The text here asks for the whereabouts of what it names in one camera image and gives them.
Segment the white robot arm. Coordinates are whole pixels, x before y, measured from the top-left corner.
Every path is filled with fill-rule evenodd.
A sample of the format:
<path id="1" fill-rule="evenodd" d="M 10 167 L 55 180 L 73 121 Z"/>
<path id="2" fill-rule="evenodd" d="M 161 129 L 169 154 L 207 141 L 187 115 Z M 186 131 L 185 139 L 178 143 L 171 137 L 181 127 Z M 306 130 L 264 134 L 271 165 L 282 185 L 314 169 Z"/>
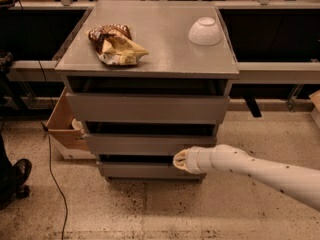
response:
<path id="1" fill-rule="evenodd" d="M 320 171 L 250 156 L 230 145 L 191 147 L 173 157 L 173 165 L 191 174 L 211 169 L 248 176 L 317 211 L 320 210 Z"/>

